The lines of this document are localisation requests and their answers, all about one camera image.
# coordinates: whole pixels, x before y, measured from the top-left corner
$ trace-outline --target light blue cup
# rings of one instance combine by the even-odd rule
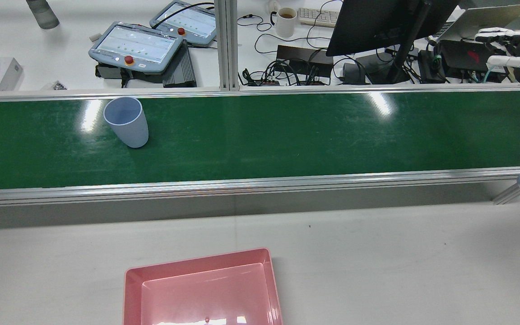
[[[111,100],[103,109],[103,119],[114,133],[131,148],[140,148],[148,142],[148,124],[142,103],[134,97]]]

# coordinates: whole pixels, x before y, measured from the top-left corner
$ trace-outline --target white table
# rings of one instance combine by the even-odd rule
[[[320,8],[322,0],[280,0],[282,6],[291,8]],[[50,6],[60,20],[54,29],[44,30],[37,26],[35,18],[23,0],[0,1],[0,57],[15,57],[23,66],[24,72],[20,80],[19,91],[38,91],[43,86],[59,80],[70,90],[106,90],[120,88],[119,80],[105,80],[94,75],[97,64],[87,52],[92,46],[88,37],[103,33],[113,21],[138,23],[147,25],[149,20],[159,12],[167,2],[138,0],[128,2],[113,0],[49,0]],[[254,13],[269,22],[268,0],[239,0],[238,16]],[[326,4],[326,10],[340,10],[341,2]],[[258,21],[257,19],[240,20],[242,23]],[[309,26],[300,25],[295,29],[296,37],[305,37]],[[332,28],[315,27],[310,37],[330,37]],[[254,26],[238,27],[239,72],[248,68],[250,72],[265,70],[269,62],[276,58],[274,54],[259,54],[254,50],[254,42],[261,34]],[[267,33],[276,33],[274,29]],[[316,46],[327,46],[328,41],[318,39],[310,41]],[[276,50],[281,42],[270,37],[263,37],[258,42],[261,50]],[[309,47],[305,40],[285,43],[290,46]],[[415,44],[424,48],[421,40]],[[357,56],[374,54],[374,51],[359,53]],[[217,88],[219,85],[218,53],[213,49],[190,49],[194,64],[196,80],[199,87]],[[341,75],[345,62],[335,66],[338,76]],[[332,78],[331,84],[339,84],[340,80]],[[160,84],[152,84],[141,80],[132,80],[129,88],[162,88]]]
[[[54,29],[41,29],[24,0],[0,1],[0,57],[14,57],[24,68],[17,90],[40,90],[59,80],[72,90],[119,88],[119,80],[94,74],[97,64],[87,54],[89,36],[103,33],[114,21],[148,25],[167,2],[153,0],[48,0],[60,20]],[[212,49],[190,49],[199,87],[218,87],[218,54]],[[132,80],[134,87],[158,87]]]
[[[520,201],[0,230],[0,324],[116,325],[126,269],[262,246],[286,325],[520,324]]]

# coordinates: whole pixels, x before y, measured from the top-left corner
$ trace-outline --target plastic tray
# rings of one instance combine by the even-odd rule
[[[282,325],[266,248],[125,274],[123,325]]]

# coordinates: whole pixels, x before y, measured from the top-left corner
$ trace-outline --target coffee mug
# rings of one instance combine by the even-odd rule
[[[277,12],[270,13],[270,22],[276,27],[276,33],[280,37],[291,37],[294,34],[297,13],[292,8],[280,8]]]

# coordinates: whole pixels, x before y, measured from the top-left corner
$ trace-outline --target monitor stand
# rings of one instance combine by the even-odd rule
[[[376,54],[373,54],[371,56],[357,58],[358,62],[365,67],[371,83],[395,84],[410,80],[409,75],[403,70],[404,62],[431,7],[432,2],[430,2],[430,0],[421,0],[419,2],[413,15],[415,21],[407,31],[404,42],[400,44],[399,50],[396,52],[394,58],[387,53],[378,53],[378,57]]]
[[[395,84],[410,80],[409,75],[402,68],[396,70],[397,74],[392,80],[387,79],[389,70],[394,69],[394,57],[391,54],[379,52],[378,57],[372,54],[359,57],[357,61],[365,67],[367,77],[372,84]]]

